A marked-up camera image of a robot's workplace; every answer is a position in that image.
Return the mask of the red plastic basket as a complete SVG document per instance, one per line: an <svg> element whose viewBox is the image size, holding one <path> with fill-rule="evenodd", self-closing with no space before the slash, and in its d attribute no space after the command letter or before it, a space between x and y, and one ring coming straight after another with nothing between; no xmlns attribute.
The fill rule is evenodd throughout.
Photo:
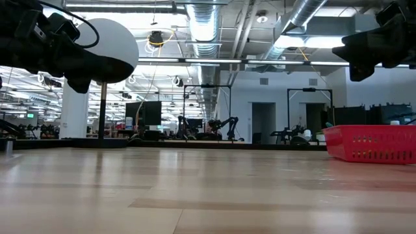
<svg viewBox="0 0 416 234"><path fill-rule="evenodd" d="M416 125L337 125L323 133L328 154L336 159L416 164Z"/></svg>

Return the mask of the black computer monitor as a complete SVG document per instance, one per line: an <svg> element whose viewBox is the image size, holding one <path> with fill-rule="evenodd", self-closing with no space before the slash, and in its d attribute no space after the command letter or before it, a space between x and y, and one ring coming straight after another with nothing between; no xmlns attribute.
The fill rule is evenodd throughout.
<svg viewBox="0 0 416 234"><path fill-rule="evenodd" d="M138 113L138 125L160 125L162 114L162 102L161 101L144 101L133 102L125 104L125 117L133 119L133 125L136 125L136 117Z"/></svg>

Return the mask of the silver ceiling air duct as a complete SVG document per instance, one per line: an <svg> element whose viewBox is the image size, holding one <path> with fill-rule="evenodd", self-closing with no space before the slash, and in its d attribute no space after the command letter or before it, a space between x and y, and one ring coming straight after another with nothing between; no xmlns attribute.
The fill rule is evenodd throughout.
<svg viewBox="0 0 416 234"><path fill-rule="evenodd" d="M186 6L189 15L189 31L193 45L194 57L197 59L215 59L218 57L220 6L195 4ZM215 96L214 88L201 88L203 113L207 120L214 116Z"/></svg>
<svg viewBox="0 0 416 234"><path fill-rule="evenodd" d="M274 42L263 54L261 60L278 60L283 52L294 45L296 37L287 36L290 31L295 35L306 33L307 24L326 3L327 0L296 0L289 13L280 16L274 26Z"/></svg>

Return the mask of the black round lamp base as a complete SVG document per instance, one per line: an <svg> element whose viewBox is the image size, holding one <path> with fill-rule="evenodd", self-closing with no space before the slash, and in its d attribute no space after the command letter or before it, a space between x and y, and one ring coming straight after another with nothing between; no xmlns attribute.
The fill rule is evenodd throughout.
<svg viewBox="0 0 416 234"><path fill-rule="evenodd" d="M72 138L74 148L116 149L126 148L128 140L124 138Z"/></svg>

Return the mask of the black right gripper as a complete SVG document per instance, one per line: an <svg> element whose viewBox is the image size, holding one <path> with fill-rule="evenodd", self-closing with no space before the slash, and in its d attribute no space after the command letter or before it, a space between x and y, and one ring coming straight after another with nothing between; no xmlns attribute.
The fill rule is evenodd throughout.
<svg viewBox="0 0 416 234"><path fill-rule="evenodd" d="M350 63L351 81L370 77L377 64L395 68L413 56L416 1L392 1L375 14L375 20L378 28L344 36L333 48L333 54Z"/></svg>

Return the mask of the black lamp pole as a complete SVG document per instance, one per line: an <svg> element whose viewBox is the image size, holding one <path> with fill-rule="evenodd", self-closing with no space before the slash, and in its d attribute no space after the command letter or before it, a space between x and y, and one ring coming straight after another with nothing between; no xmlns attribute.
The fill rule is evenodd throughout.
<svg viewBox="0 0 416 234"><path fill-rule="evenodd" d="M107 98L107 83L102 82L102 84L101 84L100 111L99 111L99 128L98 128L98 138L99 139L104 139L106 98Z"/></svg>

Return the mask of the black partition panel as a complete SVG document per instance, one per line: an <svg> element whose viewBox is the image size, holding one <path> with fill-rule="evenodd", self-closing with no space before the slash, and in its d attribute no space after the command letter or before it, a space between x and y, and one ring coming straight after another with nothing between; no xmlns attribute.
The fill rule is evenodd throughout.
<svg viewBox="0 0 416 234"><path fill-rule="evenodd" d="M364 106L334 108L336 125L365 125L367 121Z"/></svg>
<svg viewBox="0 0 416 234"><path fill-rule="evenodd" d="M405 124L416 118L416 112L408 104L372 105L367 113L367 123L370 125L389 125L391 121Z"/></svg>

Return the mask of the long ceiling light bar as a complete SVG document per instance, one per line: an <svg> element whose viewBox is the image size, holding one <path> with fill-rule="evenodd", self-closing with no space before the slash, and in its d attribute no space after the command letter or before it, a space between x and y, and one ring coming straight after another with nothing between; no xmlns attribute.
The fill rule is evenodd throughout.
<svg viewBox="0 0 416 234"><path fill-rule="evenodd" d="M297 66L339 66L347 67L347 62L328 62L310 60L249 60L220 58L157 58L140 57L138 63L189 63L189 64L250 64L250 65L297 65Z"/></svg>

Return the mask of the black ceiling-mounted device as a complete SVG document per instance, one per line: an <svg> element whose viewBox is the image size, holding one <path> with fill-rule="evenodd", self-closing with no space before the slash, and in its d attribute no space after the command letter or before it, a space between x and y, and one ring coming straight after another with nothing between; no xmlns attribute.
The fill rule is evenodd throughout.
<svg viewBox="0 0 416 234"><path fill-rule="evenodd" d="M161 47L164 44L164 40L163 40L163 37L162 37L162 32L161 31L152 31L150 36L149 36L148 43L151 47L154 47L154 48Z"/></svg>

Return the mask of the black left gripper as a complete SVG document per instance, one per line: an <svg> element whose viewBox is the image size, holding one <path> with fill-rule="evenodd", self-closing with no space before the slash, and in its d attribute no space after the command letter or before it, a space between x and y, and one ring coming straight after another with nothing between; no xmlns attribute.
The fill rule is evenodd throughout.
<svg viewBox="0 0 416 234"><path fill-rule="evenodd" d="M94 55L77 45L81 33L75 24L64 16L54 13L45 16L38 13L36 25L45 36L42 39L44 49L44 68L51 75L63 76L68 85L77 93L87 93L92 80L90 69ZM93 76L99 83L119 83L125 80L125 62L117 58L96 56L95 63L108 71Z"/></svg>

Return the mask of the black gantry frame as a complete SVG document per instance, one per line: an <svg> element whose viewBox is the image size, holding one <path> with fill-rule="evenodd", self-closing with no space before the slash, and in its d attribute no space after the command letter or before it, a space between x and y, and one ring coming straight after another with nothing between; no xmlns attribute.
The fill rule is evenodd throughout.
<svg viewBox="0 0 416 234"><path fill-rule="evenodd" d="M208 122L209 120L222 120L218 118L218 112L220 111L220 101L222 100L221 95L227 101L226 110L228 114L228 118L232 117L231 110L232 110L232 86L228 84L212 84L212 83L205 83L205 84L185 84L183 87L182 93L182 116L186 119L190 118L190 115L186 114L187 108L187 100L191 98L191 96L202 97L202 100L197 100L198 108L201 109L203 118Z"/></svg>
<svg viewBox="0 0 416 234"><path fill-rule="evenodd" d="M290 101L296 94L290 95L291 91L298 92L320 92L325 96L325 92L329 93L327 99L330 101L330 109L333 109L333 90L332 89L321 89L321 88L288 88L287 89L287 128L291 128L291 111L290 111Z"/></svg>

